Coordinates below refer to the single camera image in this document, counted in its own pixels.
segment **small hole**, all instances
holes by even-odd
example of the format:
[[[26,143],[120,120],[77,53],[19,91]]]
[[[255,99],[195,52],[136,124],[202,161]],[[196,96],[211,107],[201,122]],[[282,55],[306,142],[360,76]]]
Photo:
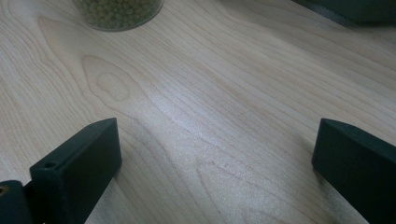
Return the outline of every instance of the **small hole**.
[[[49,162],[47,162],[45,165],[44,165],[44,167],[46,168],[46,169],[50,169],[50,168],[53,168],[54,166],[56,166],[58,163],[56,162],[56,161],[49,161]]]
[[[8,191],[7,186],[0,186],[0,197],[3,196]]]

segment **glass jar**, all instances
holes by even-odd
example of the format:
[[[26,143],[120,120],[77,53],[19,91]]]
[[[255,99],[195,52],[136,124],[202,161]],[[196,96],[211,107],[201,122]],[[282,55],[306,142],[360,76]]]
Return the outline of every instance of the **glass jar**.
[[[124,31],[157,15],[163,0],[72,0],[82,20],[101,31]]]

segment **green pea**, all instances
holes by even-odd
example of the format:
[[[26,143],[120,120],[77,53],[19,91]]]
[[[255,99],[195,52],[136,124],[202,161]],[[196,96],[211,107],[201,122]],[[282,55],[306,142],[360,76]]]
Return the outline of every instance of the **green pea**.
[[[129,8],[128,10],[126,10],[125,12],[127,15],[132,15],[134,14],[134,10],[132,8]]]

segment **black plastic object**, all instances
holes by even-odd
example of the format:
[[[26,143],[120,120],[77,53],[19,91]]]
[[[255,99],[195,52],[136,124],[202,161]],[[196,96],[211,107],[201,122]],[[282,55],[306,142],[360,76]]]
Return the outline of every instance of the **black plastic object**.
[[[116,119],[95,122],[33,165],[25,187],[0,183],[0,223],[84,223],[120,166]]]
[[[395,0],[293,0],[343,24],[396,22]]]
[[[349,124],[322,119],[317,170],[370,223],[396,223],[396,147]]]

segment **wooden table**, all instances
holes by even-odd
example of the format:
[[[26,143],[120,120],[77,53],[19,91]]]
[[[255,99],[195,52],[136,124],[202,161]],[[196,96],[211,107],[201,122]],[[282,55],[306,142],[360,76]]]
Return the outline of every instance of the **wooden table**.
[[[121,33],[67,0],[1,0],[0,177],[117,118],[87,223],[364,223],[310,163],[321,118],[396,144],[396,29],[290,0],[165,0]]]

